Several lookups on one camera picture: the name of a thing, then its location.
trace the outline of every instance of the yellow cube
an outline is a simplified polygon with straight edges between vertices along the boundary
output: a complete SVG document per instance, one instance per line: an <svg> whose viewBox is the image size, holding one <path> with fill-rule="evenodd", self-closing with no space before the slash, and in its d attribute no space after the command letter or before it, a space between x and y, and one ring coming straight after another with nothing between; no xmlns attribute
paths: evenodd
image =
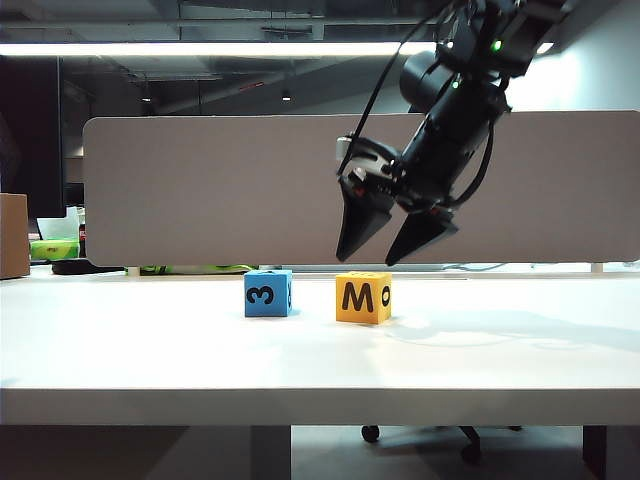
<svg viewBox="0 0 640 480"><path fill-rule="evenodd" d="M379 324L391 316L391 273L336 275L336 320Z"/></svg>

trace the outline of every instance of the ceiling light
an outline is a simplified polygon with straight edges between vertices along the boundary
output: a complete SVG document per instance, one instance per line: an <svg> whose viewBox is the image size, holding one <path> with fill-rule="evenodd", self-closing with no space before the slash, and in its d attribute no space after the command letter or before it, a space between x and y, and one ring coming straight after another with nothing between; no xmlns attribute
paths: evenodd
<svg viewBox="0 0 640 480"><path fill-rule="evenodd" d="M551 47L553 47L553 42L546 42L543 43L542 45L540 45L538 47L538 51L536 52L538 55L544 55L545 53L547 53L549 50L551 50Z"/></svg>
<svg viewBox="0 0 640 480"><path fill-rule="evenodd" d="M399 42L245 42L245 43L3 43L7 56L220 56L220 57L362 57L392 55ZM407 42L402 55L435 51L434 42Z"/></svg>

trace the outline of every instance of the cable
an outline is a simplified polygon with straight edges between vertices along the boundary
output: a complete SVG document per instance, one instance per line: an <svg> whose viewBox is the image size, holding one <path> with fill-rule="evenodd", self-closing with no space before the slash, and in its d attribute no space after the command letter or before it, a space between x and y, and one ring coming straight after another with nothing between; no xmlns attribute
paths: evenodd
<svg viewBox="0 0 640 480"><path fill-rule="evenodd" d="M443 270L462 270L464 272L489 272L491 270L495 270L496 268L504 267L506 263L497 263L495 265L491 265L490 267L467 267L464 263L454 263L453 265L447 265L443 268Z"/></svg>
<svg viewBox="0 0 640 480"><path fill-rule="evenodd" d="M438 14L438 18L441 18L444 15L445 11L446 11L446 7L443 7L441 12ZM349 142L349 147L347 147L347 153L342 159L342 162L340 163L340 167L338 167L338 171L337 171L338 175L342 175L342 172L344 172L344 169L347 166L347 163L349 163L349 160L351 159L351 154L353 153L354 145L357 142L358 138L360 138L360 133L362 132L362 129L364 128L364 124L366 123L367 118L369 117L369 113L371 112L371 109L373 108L373 104L375 103L376 98L378 97L378 93L380 93L382 84L384 83L384 80L387 77L387 74L391 70L391 67L393 66L394 62L396 61L396 58L398 58L402 45L404 45L411 37L413 37L413 35L418 31L418 29L422 27L425 23L427 23L431 18L433 18L433 16L423 18L411 29L409 33L407 33L407 35L404 36L404 38L400 41L400 45L398 45L397 50L389 59L389 61L387 62L387 65L384 67L384 70L380 74L380 77L378 78L378 82L376 83L376 86L373 89L373 92L371 92L371 96L369 97L367 106L365 107L364 112L362 112L362 116L360 117L358 126L356 127L356 130L353 133L353 135L351 135L351 141Z"/></svg>
<svg viewBox="0 0 640 480"><path fill-rule="evenodd" d="M476 173L475 178L469 184L467 189L460 195L456 200L451 200L445 204L446 207L459 207L464 202L469 200L471 196L478 190L478 187L484 180L484 176L487 173L487 169L489 168L489 160L491 160L491 153L493 151L493 122L489 124L489 138L487 139L487 146L484 149L484 155L482 156L482 163L480 163L480 168L478 169L478 173Z"/></svg>
<svg viewBox="0 0 640 480"><path fill-rule="evenodd" d="M439 41L442 25L444 25L446 22L449 22L451 20L451 18L453 17L453 13L454 12L455 12L455 9L451 9L451 11L449 12L449 16L443 15L442 13L438 16L438 19L436 20L436 23L434 25L434 32L433 32L433 41L434 42L438 42Z"/></svg>

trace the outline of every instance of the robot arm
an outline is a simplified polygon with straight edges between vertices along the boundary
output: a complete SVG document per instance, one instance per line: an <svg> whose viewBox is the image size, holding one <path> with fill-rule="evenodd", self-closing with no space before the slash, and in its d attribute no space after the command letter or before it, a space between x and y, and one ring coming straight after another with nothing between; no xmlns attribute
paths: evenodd
<svg viewBox="0 0 640 480"><path fill-rule="evenodd" d="M509 79L524 75L543 37L567 14L567 0L451 2L452 42L410 57L400 90L425 120L402 152L368 138L338 139L344 199L336 256L346 260L391 218L408 216L386 258L393 265L457 232L455 211L478 188L493 146L493 127L510 111ZM458 198L453 183L487 140L480 170Z"/></svg>

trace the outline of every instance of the foam block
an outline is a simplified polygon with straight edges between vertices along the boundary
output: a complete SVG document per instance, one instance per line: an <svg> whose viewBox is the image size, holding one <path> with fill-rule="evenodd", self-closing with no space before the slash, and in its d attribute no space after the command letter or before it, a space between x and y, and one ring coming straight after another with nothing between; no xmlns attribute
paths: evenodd
<svg viewBox="0 0 640 480"><path fill-rule="evenodd" d="M286 317L291 312L291 270L244 274L245 317Z"/></svg>
<svg viewBox="0 0 640 480"><path fill-rule="evenodd" d="M336 320L379 324L391 316L391 273L336 275Z"/></svg>

